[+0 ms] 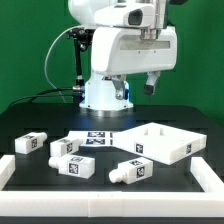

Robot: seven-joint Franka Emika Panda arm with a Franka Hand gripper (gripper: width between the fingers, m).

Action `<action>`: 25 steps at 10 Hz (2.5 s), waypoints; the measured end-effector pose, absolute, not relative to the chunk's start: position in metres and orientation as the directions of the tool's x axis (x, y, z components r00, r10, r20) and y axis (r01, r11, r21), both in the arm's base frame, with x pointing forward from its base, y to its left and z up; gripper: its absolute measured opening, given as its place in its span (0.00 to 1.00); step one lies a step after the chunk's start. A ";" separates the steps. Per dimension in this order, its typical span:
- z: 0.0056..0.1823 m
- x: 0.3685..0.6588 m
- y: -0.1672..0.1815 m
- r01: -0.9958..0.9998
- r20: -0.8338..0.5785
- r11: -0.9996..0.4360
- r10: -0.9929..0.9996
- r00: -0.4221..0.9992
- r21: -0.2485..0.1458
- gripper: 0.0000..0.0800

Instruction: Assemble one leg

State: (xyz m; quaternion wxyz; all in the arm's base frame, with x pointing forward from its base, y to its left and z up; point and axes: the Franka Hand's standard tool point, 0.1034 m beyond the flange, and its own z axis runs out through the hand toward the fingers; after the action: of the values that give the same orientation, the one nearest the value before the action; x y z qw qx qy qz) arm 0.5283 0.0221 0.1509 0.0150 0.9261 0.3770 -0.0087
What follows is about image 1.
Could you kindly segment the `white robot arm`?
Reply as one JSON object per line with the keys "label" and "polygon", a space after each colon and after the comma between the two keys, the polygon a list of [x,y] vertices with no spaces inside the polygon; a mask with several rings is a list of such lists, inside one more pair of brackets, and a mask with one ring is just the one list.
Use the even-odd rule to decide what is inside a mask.
{"label": "white robot arm", "polygon": [[151,95],[163,70],[176,64],[177,35],[168,6],[188,0],[68,0],[80,23],[80,47],[91,48],[91,76],[82,108],[116,113],[133,106],[126,76],[145,73]]}

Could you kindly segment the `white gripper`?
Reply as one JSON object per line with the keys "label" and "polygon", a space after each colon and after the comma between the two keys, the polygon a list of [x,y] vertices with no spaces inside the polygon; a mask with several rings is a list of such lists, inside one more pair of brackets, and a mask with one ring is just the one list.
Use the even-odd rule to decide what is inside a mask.
{"label": "white gripper", "polygon": [[125,99],[123,74],[147,73],[144,93],[155,93],[160,71],[173,69],[177,57],[177,36],[174,27],[162,30],[156,40],[141,39],[139,29],[100,27],[92,42],[92,69],[104,76],[113,76],[115,98]]}

